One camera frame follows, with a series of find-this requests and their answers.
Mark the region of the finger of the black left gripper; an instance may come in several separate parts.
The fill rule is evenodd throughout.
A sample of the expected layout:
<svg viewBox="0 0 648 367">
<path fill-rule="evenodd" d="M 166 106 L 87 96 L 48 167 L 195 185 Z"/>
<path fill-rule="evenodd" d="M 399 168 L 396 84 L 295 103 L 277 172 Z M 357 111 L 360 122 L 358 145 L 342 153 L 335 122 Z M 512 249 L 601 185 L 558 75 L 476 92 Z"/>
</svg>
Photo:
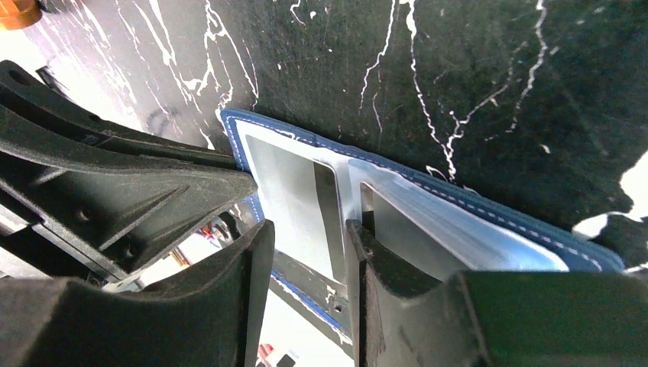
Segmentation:
<svg viewBox="0 0 648 367">
<path fill-rule="evenodd" d="M 101 119 L 1 63 L 1 238 L 15 277 L 133 277 L 256 190 L 227 154 Z"/>
</svg>

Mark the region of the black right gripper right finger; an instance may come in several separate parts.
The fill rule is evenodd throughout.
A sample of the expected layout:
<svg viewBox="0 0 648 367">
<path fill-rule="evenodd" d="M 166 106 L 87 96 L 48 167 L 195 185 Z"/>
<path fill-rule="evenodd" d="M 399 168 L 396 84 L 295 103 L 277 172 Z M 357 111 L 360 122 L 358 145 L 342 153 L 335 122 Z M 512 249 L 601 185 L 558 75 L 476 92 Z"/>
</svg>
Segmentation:
<svg viewBox="0 0 648 367">
<path fill-rule="evenodd" d="M 346 231 L 357 366 L 645 366 L 647 284 L 592 272 L 438 281 L 359 221 Z"/>
</svg>

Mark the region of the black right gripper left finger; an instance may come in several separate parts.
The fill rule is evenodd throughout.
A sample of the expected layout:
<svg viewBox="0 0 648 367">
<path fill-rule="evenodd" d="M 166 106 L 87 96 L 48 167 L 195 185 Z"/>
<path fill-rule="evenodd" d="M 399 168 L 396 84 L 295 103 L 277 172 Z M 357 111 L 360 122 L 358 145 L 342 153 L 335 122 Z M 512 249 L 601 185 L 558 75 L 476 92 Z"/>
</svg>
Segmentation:
<svg viewBox="0 0 648 367">
<path fill-rule="evenodd" d="M 253 366 L 274 224 L 139 292 L 74 278 L 1 282 L 3 366 Z"/>
</svg>

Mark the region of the blue leather card holder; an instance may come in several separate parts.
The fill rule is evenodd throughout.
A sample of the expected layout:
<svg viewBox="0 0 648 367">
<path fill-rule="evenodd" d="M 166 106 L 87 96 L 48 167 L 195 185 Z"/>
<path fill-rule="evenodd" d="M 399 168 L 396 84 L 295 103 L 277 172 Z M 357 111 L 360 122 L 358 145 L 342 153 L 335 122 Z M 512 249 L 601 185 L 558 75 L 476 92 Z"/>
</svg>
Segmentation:
<svg viewBox="0 0 648 367">
<path fill-rule="evenodd" d="M 602 246 L 379 155 L 244 110 L 223 110 L 221 121 L 237 165 L 253 178 L 247 135 L 266 141 L 289 138 L 313 146 L 329 162 L 339 195 L 344 261 L 346 223 L 352 219 L 389 250 L 439 280 L 462 269 L 624 270 L 620 257 Z M 259 188 L 249 203 L 256 220 L 268 219 Z"/>
</svg>

